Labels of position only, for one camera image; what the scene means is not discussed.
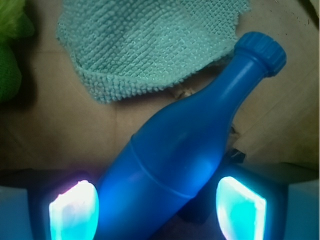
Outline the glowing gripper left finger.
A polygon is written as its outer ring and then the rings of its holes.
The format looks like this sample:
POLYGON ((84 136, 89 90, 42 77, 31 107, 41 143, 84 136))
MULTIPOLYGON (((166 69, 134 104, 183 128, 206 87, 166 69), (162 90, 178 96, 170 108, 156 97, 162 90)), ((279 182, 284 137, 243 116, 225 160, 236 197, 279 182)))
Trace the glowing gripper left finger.
POLYGON ((29 214, 35 240, 92 240, 99 198, 85 171, 32 171, 29 214))

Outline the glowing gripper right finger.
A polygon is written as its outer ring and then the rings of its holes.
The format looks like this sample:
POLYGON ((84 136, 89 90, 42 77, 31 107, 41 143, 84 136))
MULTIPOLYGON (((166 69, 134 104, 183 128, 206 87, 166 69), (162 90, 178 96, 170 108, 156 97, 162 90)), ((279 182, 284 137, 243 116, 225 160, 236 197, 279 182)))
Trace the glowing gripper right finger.
POLYGON ((199 192, 200 221, 215 216, 226 240, 282 240, 287 190, 277 164, 230 164, 199 192))

